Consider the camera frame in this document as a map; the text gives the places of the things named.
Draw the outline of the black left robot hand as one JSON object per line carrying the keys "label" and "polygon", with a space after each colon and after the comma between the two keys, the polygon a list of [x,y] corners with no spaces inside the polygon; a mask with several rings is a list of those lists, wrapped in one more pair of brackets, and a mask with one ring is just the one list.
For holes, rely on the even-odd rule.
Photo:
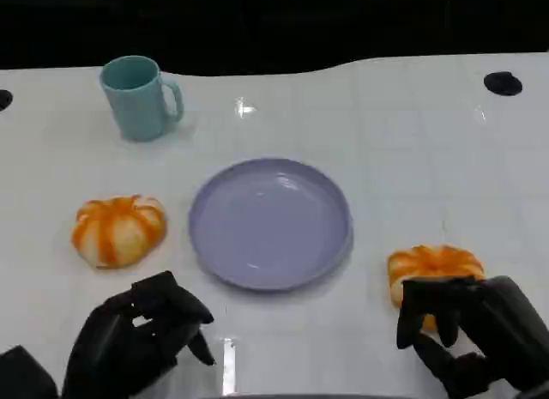
{"label": "black left robot hand", "polygon": [[88,316],[72,347],[63,398],[129,398],[173,369],[188,348],[215,363],[201,331],[214,317],[167,270],[135,282]]}

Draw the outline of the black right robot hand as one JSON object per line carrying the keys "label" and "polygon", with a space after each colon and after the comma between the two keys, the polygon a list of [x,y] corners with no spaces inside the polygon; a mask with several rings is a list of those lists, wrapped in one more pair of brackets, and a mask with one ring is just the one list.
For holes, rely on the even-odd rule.
{"label": "black right robot hand", "polygon": [[520,398],[548,396],[548,328],[508,276],[405,280],[396,331],[450,398],[507,381]]}

